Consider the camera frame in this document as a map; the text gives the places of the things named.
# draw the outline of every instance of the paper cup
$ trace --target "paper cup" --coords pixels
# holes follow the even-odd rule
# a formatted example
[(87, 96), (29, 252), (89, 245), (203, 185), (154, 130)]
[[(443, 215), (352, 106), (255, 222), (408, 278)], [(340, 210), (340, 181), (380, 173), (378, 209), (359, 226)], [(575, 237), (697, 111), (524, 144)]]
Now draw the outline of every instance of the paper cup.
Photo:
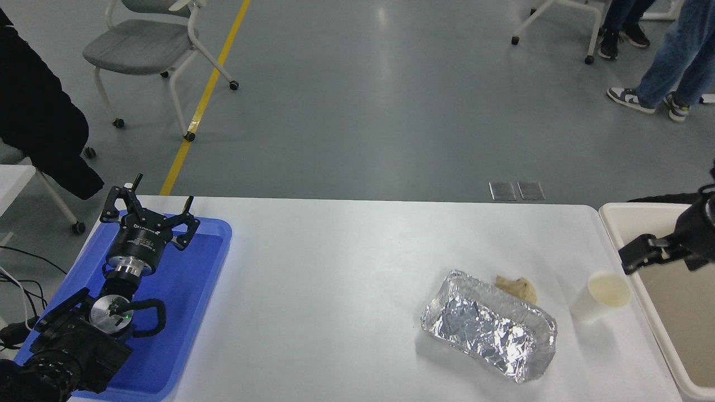
[(581, 322), (592, 323), (631, 301), (631, 288), (616, 273), (601, 271), (588, 279), (586, 286), (571, 305), (571, 315)]

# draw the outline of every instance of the robotic arm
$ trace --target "robotic arm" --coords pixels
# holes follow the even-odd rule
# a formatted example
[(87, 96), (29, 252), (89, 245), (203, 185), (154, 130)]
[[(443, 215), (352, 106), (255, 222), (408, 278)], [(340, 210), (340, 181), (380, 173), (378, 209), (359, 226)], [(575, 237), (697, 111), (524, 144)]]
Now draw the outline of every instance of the robotic arm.
[[(132, 354), (125, 343), (131, 337), (158, 334), (166, 323), (164, 303), (158, 299), (133, 300), (144, 276), (157, 269), (164, 248), (185, 249), (199, 227), (189, 213), (193, 197), (173, 217), (143, 208), (131, 188), (113, 187), (100, 221), (119, 224), (119, 232), (107, 253), (105, 281), (97, 297), (82, 288), (47, 313), (34, 327), (40, 333), (31, 344), (32, 357), (24, 365), (0, 361), (0, 402), (65, 402), (75, 390), (100, 393)], [(123, 200), (127, 213), (119, 217), (114, 207)], [(183, 235), (172, 229), (186, 225)], [(157, 326), (136, 329), (137, 310), (154, 308)]]
[[(715, 167), (710, 170), (715, 180)], [(684, 260), (695, 271), (715, 262), (715, 184), (698, 190), (698, 200), (676, 221), (675, 230), (663, 238), (643, 234), (621, 248), (618, 253), (623, 271), (631, 275), (641, 267)]]

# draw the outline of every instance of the foil-wrapped container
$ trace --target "foil-wrapped container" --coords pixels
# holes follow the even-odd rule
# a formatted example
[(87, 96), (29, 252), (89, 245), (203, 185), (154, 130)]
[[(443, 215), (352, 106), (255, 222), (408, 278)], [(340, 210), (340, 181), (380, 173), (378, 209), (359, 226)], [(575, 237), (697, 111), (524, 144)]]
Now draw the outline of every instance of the foil-wrapped container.
[(516, 383), (541, 377), (556, 352), (556, 321), (549, 314), (457, 270), (420, 320), (423, 330)]

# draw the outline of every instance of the metal plate on floor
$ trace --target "metal plate on floor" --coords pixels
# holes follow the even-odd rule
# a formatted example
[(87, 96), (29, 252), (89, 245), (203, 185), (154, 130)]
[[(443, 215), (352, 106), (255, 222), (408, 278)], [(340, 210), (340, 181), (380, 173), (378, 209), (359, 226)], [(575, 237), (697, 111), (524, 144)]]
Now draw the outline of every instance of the metal plate on floor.
[(517, 182), (519, 192), (524, 200), (545, 200), (540, 182)]
[(516, 201), (516, 193), (511, 182), (489, 182), (489, 190), (492, 193), (492, 200)]

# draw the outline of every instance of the white storage box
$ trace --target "white storage box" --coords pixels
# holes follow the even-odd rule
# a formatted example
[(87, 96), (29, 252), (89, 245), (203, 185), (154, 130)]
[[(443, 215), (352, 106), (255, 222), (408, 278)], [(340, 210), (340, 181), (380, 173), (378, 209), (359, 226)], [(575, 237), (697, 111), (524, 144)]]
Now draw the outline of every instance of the white storage box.
[[(673, 232), (689, 205), (611, 203), (599, 210), (620, 249), (643, 233)], [(668, 367), (681, 391), (715, 400), (715, 266), (688, 271), (683, 261), (650, 265), (629, 277)]]

